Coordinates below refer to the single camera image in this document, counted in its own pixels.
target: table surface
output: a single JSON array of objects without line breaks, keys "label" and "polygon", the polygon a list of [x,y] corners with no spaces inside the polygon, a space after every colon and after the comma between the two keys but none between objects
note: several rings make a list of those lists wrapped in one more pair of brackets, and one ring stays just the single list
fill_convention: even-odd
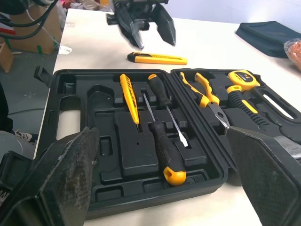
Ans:
[{"label": "table surface", "polygon": [[[266,56],[240,39],[238,24],[174,19],[176,46],[165,43],[155,24],[141,32],[144,52],[188,58],[188,64],[135,64],[126,60],[137,51],[128,45],[117,26],[108,26],[105,13],[69,9],[61,41],[72,52],[58,54],[55,71],[60,69],[176,68],[247,69],[262,79],[286,101],[301,111],[301,73],[287,59]],[[66,125],[73,118],[65,115],[58,127],[61,136],[73,133]],[[261,226],[244,190],[224,184],[215,193],[156,207],[86,221],[85,226]]]}]

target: cardboard box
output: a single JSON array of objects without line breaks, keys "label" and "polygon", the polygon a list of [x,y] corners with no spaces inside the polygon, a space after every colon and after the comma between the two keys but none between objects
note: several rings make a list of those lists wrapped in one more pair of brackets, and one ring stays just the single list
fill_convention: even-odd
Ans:
[{"label": "cardboard box", "polygon": [[[41,15],[43,15],[46,11],[45,7],[41,6],[32,6],[28,9],[30,16],[36,20]],[[27,24],[32,22],[32,20],[28,17],[27,13],[23,13],[20,15],[10,15],[10,19],[18,24]],[[0,32],[9,33],[10,35],[27,35],[32,32],[34,32],[37,29],[38,25],[34,25],[31,27],[14,27],[13,29],[1,29]],[[58,19],[58,13],[56,6],[52,9],[52,11],[49,13],[48,18],[43,26],[49,34],[57,41],[61,41],[62,32],[60,27],[60,22]],[[4,39],[0,37],[0,43],[5,42],[8,47],[19,49],[19,50],[25,50],[30,52],[37,52],[42,54],[51,54],[55,50],[55,42],[51,39],[51,37],[43,30],[41,29],[39,33],[37,33],[35,36],[24,39],[24,40],[13,40],[13,39]]]}]

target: black plastic tool case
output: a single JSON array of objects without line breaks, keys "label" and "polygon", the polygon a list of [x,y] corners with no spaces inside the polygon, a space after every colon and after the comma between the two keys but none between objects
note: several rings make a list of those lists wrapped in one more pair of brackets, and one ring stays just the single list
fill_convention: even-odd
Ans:
[{"label": "black plastic tool case", "polygon": [[[186,80],[204,93],[194,75],[201,73],[211,83],[220,99],[220,107],[233,126],[259,131],[275,137],[285,135],[301,143],[301,114],[271,90],[255,75],[260,87],[245,91],[244,97],[273,124],[267,131],[258,129],[249,116],[238,108],[229,108],[226,88],[233,85],[227,78],[232,70],[179,69],[162,70],[60,70],[54,74],[48,104],[40,134],[37,158],[56,140],[60,111],[80,110],[80,128],[97,127],[100,150],[94,168],[91,203],[87,218],[146,208],[199,195],[209,194],[227,179],[239,184],[230,145],[223,127],[211,109],[200,108],[191,90],[180,80]],[[120,75],[126,74],[135,92],[140,126],[133,123],[120,85]],[[189,146],[180,142],[172,119],[158,107],[147,78],[156,74],[164,82],[173,102],[172,113]],[[186,182],[170,186],[162,175],[156,157],[154,138],[148,124],[152,122],[142,93],[145,93],[157,119],[166,125],[168,137],[184,159]],[[294,120],[285,117],[264,97],[266,94],[285,109]]]}]

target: yellow utility knife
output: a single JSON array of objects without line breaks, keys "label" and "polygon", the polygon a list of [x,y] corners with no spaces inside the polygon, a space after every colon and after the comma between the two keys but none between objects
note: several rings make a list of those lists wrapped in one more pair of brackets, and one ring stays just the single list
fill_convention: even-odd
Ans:
[{"label": "yellow utility knife", "polygon": [[170,56],[154,53],[132,52],[127,59],[134,63],[164,64],[164,65],[186,65],[187,59],[179,56]]}]

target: screwdriver shaft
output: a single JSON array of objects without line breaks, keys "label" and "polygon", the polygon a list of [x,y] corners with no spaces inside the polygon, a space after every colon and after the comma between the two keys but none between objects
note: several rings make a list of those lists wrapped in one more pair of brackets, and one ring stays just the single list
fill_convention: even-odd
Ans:
[{"label": "screwdriver shaft", "polygon": [[149,110],[149,112],[150,112],[150,114],[151,114],[151,117],[152,117],[153,121],[156,121],[156,120],[155,120],[155,117],[154,117],[154,114],[152,113],[150,103],[149,103],[149,101],[147,100],[146,95],[145,95],[144,93],[143,93],[143,97],[144,97],[144,100],[145,100],[147,109]]},{"label": "screwdriver shaft", "polygon": [[168,110],[168,112],[170,114],[170,117],[173,120],[174,126],[177,129],[177,131],[178,131],[178,134],[179,134],[179,137],[180,137],[180,141],[184,144],[185,147],[187,147],[188,146],[187,140],[185,139],[184,135],[180,131],[180,128],[178,127],[178,124],[176,123],[176,121],[175,121],[175,119],[173,117],[173,114],[171,114],[171,111],[170,111],[169,107],[166,107],[166,109]]}]

